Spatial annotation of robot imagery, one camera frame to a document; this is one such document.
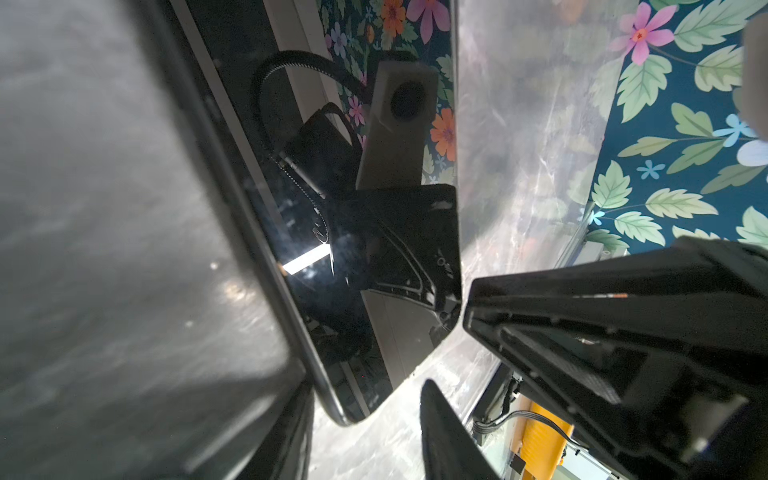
white flower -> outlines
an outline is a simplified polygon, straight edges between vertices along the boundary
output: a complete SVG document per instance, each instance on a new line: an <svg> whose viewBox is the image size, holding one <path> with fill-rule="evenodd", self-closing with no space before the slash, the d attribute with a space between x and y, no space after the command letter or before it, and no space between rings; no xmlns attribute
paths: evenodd
<svg viewBox="0 0 768 480"><path fill-rule="evenodd" d="M762 167L768 165L768 142L752 140L741 146L736 159L744 167Z"/></svg>
<svg viewBox="0 0 768 480"><path fill-rule="evenodd" d="M341 32L341 25L339 22L331 29L331 41L333 42L333 51L340 57L344 58L346 53L344 47L346 47L346 34Z"/></svg>

yellow component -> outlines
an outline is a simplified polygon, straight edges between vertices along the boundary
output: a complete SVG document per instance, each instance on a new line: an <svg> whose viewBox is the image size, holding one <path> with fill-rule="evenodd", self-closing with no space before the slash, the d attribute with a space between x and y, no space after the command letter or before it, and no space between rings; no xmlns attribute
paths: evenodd
<svg viewBox="0 0 768 480"><path fill-rule="evenodd" d="M574 431L570 425L539 405L531 404L531 411L552 420L563 429L568 436ZM534 420L525 423L523 434L523 446L520 449L520 457L525 460L525 470L530 472L536 480L551 480L554 470L557 468L563 456L565 439L555 430Z"/></svg>

gray surface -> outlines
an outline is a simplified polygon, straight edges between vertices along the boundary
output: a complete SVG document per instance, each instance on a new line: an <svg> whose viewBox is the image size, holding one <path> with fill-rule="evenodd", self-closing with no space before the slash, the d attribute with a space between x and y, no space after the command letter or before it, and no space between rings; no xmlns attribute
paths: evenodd
<svg viewBox="0 0 768 480"><path fill-rule="evenodd" d="M636 5L458 0L465 291L479 276L552 268L578 232L621 66L605 46ZM457 328L358 425L343 429L318 408L310 478L422 478L424 381L434 379L466 419L496 363Z"/></svg>
<svg viewBox="0 0 768 480"><path fill-rule="evenodd" d="M373 290L363 290L360 295L366 305L389 381L396 389L435 349L429 329L439 326L437 315L416 302Z"/></svg>
<svg viewBox="0 0 768 480"><path fill-rule="evenodd" d="M171 105L123 4L0 4L3 478L211 471L303 377Z"/></svg>

camera lens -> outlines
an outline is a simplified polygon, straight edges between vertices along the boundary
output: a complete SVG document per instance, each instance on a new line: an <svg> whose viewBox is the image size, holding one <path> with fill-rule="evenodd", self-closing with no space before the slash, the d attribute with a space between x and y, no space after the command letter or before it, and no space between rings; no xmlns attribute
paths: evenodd
<svg viewBox="0 0 768 480"><path fill-rule="evenodd" d="M417 81L407 81L395 89L389 105L396 120L412 120L424 107L426 92Z"/></svg>

orange flower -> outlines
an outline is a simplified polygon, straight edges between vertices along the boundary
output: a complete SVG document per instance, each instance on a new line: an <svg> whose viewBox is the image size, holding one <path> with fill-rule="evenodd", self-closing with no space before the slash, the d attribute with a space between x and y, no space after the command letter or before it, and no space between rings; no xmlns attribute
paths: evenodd
<svg viewBox="0 0 768 480"><path fill-rule="evenodd" d="M402 34L402 22L406 19L406 8L402 6L402 0L384 0L380 15L384 19L384 31L390 37Z"/></svg>
<svg viewBox="0 0 768 480"><path fill-rule="evenodd" d="M444 155L448 161L456 161L456 128L453 121L453 112L450 108L443 108L440 115L435 116L432 122L433 129L429 131L432 141L437 142L437 153Z"/></svg>

